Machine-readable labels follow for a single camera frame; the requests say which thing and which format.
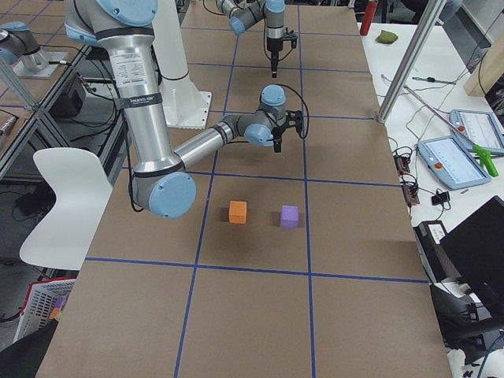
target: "grid table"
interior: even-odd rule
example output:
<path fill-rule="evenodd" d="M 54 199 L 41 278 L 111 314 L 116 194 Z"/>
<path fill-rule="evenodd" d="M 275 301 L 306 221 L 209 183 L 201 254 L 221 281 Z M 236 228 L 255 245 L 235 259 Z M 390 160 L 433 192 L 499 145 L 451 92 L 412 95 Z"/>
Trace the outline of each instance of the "grid table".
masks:
<path fill-rule="evenodd" d="M 288 6 L 286 25 L 298 49 L 276 82 L 308 103 L 308 137 L 200 161 L 175 220 L 133 213 L 123 170 L 38 377 L 451 376 L 353 12 Z M 275 82 L 262 26 L 235 37 L 192 2 L 182 33 L 209 124 L 253 112 Z M 230 200 L 246 224 L 227 222 Z"/>

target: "brown cardboard surface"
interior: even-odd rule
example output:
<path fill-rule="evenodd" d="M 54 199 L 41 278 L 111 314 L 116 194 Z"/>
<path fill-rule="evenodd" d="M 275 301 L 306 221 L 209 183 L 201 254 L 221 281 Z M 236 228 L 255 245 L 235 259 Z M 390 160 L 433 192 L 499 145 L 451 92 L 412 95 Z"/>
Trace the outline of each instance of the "brown cardboard surface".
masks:
<path fill-rule="evenodd" d="M 235 67 L 233 69 L 231 88 L 229 90 L 229 112 L 254 112 L 259 104 L 262 90 L 275 83 L 286 84 L 300 91 L 299 71 L 295 69 L 278 69 L 278 78 L 273 80 L 269 68 L 256 69 Z M 286 90 L 287 109 L 300 110 L 301 102 L 295 94 Z"/>
<path fill-rule="evenodd" d="M 303 71 L 302 86 L 314 116 L 374 118 L 379 109 L 369 73 Z"/>
<path fill-rule="evenodd" d="M 50 2 L 47 0 L 23 0 L 9 10 L 10 14 L 39 14 Z"/>
<path fill-rule="evenodd" d="M 229 201 L 247 203 L 246 224 L 228 222 Z M 305 272 L 304 203 L 303 182 L 214 177 L 200 263 Z M 282 205 L 299 207 L 297 228 L 280 227 Z"/>
<path fill-rule="evenodd" d="M 238 50 L 236 51 L 235 65 L 251 65 L 256 67 L 269 67 L 269 60 L 264 53 L 265 38 L 261 32 L 246 32 L 239 37 Z M 285 43 L 280 52 L 279 68 L 299 69 L 299 49 L 289 53 L 291 45 Z"/>
<path fill-rule="evenodd" d="M 50 2 L 50 4 L 40 13 L 44 16 L 64 16 L 65 7 L 63 2 Z"/>
<path fill-rule="evenodd" d="M 300 6 L 300 32 L 316 34 L 358 35 L 354 10 L 345 6 L 333 8 Z"/>
<path fill-rule="evenodd" d="M 231 67 L 194 64 L 189 65 L 189 74 L 199 91 L 212 92 L 210 110 L 222 112 L 226 103 Z"/>
<path fill-rule="evenodd" d="M 303 69 L 369 71 L 360 36 L 301 34 Z"/>
<path fill-rule="evenodd" d="M 427 284 L 314 277 L 313 311 L 317 378 L 451 377 Z"/>
<path fill-rule="evenodd" d="M 219 151 L 216 172 L 248 176 L 303 178 L 302 140 L 295 130 L 282 136 L 282 152 L 249 143 L 235 143 Z"/>
<path fill-rule="evenodd" d="M 174 220 L 129 205 L 128 172 L 120 172 L 88 256 L 192 263 L 198 249 L 209 177 L 193 175 L 198 192 L 191 209 Z"/>
<path fill-rule="evenodd" d="M 313 118 L 306 163 L 309 179 L 398 183 L 387 130 L 374 120 Z"/>
<path fill-rule="evenodd" d="M 30 29 L 36 33 L 54 34 L 63 28 L 65 18 L 61 16 L 38 15 L 31 23 Z"/>
<path fill-rule="evenodd" d="M 181 267 L 86 262 L 37 377 L 171 376 L 191 275 Z"/>
<path fill-rule="evenodd" d="M 182 29 L 187 63 L 231 65 L 236 38 L 226 30 Z"/>
<path fill-rule="evenodd" d="M 425 279 L 401 189 L 308 183 L 314 272 Z"/>
<path fill-rule="evenodd" d="M 9 12 L 17 3 L 18 0 L 2 0 L 2 2 L 0 2 L 0 13 Z"/>
<path fill-rule="evenodd" d="M 180 378 L 311 374 L 306 277 L 202 270 Z"/>

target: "orange cube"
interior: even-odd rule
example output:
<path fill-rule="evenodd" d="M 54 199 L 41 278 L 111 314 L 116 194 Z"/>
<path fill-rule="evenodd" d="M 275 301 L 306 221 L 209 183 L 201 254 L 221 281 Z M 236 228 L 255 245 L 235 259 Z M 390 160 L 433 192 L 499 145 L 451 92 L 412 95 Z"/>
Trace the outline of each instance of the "orange cube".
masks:
<path fill-rule="evenodd" d="M 246 202 L 229 201 L 229 223 L 246 223 Z"/>

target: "green object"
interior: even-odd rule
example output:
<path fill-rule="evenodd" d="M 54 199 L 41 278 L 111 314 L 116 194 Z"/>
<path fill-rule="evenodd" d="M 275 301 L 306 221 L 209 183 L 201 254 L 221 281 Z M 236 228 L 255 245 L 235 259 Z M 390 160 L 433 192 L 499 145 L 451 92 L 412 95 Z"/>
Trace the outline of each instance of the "green object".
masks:
<path fill-rule="evenodd" d="M 472 147 L 474 152 L 480 157 L 480 165 L 485 167 L 488 171 L 488 174 L 492 177 L 497 177 L 498 172 L 494 165 L 494 162 L 491 160 L 491 152 L 489 150 L 485 150 L 476 144 Z"/>
<path fill-rule="evenodd" d="M 397 41 L 397 38 L 399 38 L 397 34 L 394 34 L 391 31 L 382 30 L 381 34 L 376 37 L 376 41 L 390 45 L 391 43 Z"/>

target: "red bottle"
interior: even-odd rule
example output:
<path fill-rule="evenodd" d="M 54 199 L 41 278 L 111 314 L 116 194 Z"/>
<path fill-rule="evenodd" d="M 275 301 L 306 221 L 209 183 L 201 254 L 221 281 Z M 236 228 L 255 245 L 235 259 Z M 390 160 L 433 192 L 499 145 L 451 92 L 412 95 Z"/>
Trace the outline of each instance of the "red bottle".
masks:
<path fill-rule="evenodd" d="M 369 0 L 368 5 L 365 7 L 364 20 L 361 25 L 361 35 L 367 35 L 369 32 L 369 27 L 371 26 L 372 19 L 375 16 L 376 8 L 378 7 L 377 0 Z"/>

